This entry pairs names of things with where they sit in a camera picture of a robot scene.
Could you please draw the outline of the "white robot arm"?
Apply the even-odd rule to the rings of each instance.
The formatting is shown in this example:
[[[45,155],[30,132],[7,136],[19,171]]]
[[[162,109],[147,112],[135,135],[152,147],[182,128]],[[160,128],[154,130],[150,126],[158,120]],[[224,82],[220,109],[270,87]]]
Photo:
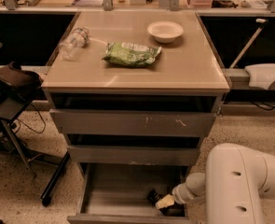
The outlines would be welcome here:
[[[156,202],[162,209],[203,197],[207,224],[265,224],[262,198],[275,199],[275,156],[237,144],[214,147],[193,173]]]

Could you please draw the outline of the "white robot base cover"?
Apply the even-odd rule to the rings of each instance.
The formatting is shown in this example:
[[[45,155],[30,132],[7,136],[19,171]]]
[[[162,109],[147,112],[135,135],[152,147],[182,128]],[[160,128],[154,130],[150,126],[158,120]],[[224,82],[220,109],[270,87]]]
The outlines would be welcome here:
[[[275,63],[261,63],[245,67],[249,74],[249,86],[268,90],[275,82]]]

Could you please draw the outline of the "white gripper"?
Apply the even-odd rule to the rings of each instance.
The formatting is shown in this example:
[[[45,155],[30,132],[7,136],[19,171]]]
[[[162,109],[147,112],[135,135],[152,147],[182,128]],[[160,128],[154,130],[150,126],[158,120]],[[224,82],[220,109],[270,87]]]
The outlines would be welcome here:
[[[157,209],[167,208],[169,206],[174,205],[174,201],[176,201],[178,204],[185,204],[188,201],[193,200],[194,198],[195,196],[191,192],[191,190],[187,187],[187,184],[181,183],[172,190],[172,195],[167,194],[163,198],[159,199],[156,202],[156,208]]]

